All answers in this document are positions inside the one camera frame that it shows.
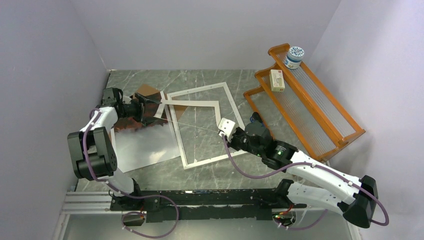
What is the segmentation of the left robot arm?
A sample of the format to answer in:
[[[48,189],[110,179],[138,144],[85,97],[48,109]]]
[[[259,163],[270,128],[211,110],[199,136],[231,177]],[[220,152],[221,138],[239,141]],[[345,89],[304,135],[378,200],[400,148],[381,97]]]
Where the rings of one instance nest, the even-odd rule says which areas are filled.
[[[145,117],[147,106],[152,104],[161,101],[135,93],[126,102],[121,89],[105,88],[101,103],[90,111],[89,122],[67,136],[75,176],[107,186],[112,192],[112,204],[118,209],[140,209],[143,196],[137,182],[118,168],[110,132],[120,119],[132,118],[144,126],[153,123],[154,117]]]

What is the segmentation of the white picture frame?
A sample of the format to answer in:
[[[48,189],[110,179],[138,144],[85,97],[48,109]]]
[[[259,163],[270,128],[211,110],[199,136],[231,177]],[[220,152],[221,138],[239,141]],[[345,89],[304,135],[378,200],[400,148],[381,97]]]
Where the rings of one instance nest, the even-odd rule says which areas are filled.
[[[221,119],[226,118],[244,128],[245,124],[226,82],[180,90],[166,94],[169,100],[219,101]],[[184,170],[208,165],[228,158],[223,141],[215,127],[212,107],[188,106],[177,119],[174,107],[169,114],[176,136]]]

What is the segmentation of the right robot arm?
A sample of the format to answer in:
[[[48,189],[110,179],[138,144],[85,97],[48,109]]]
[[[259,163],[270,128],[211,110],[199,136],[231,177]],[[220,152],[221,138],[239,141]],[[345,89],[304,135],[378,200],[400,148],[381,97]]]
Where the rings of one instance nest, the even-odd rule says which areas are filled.
[[[241,128],[232,120],[222,118],[218,129],[226,152],[234,149],[250,153],[272,169],[265,175],[250,175],[235,164],[235,169],[245,177],[264,179],[284,172],[314,184],[308,186],[283,179],[274,190],[278,206],[290,208],[304,204],[319,207],[338,213],[349,223],[364,229],[377,224],[373,215],[376,206],[381,207],[382,204],[374,178],[342,173],[313,159],[295,146],[274,139],[259,120]]]

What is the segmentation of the red and white photo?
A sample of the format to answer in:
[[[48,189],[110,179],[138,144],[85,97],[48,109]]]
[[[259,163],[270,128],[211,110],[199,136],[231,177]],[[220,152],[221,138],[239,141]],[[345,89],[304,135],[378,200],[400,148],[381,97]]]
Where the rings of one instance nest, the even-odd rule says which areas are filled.
[[[118,120],[114,125],[112,145],[117,155],[118,168],[123,173],[181,155],[166,107],[163,103],[147,103],[143,122],[129,117]]]

